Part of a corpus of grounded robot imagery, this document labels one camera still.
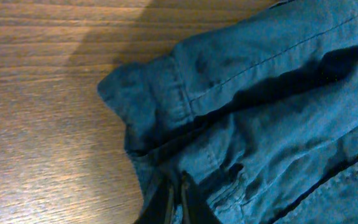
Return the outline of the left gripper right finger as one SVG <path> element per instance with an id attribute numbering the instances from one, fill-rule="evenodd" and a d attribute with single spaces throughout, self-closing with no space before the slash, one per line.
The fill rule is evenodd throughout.
<path id="1" fill-rule="evenodd" d="M 184 224 L 221 224 L 187 172 L 181 173 L 180 190 Z"/>

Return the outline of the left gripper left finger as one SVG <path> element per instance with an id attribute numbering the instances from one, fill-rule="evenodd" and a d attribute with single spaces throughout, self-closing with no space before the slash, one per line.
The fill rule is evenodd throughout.
<path id="1" fill-rule="evenodd" d="M 174 202 L 174 186 L 164 177 L 148 206 L 134 224 L 171 224 Z"/>

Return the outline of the navy blue shorts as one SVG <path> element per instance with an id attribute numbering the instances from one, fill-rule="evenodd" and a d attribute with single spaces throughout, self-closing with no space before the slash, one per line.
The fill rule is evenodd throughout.
<path id="1" fill-rule="evenodd" d="M 221 223 L 358 223 L 358 0 L 287 1 L 98 84 L 144 197 L 181 173 Z"/>

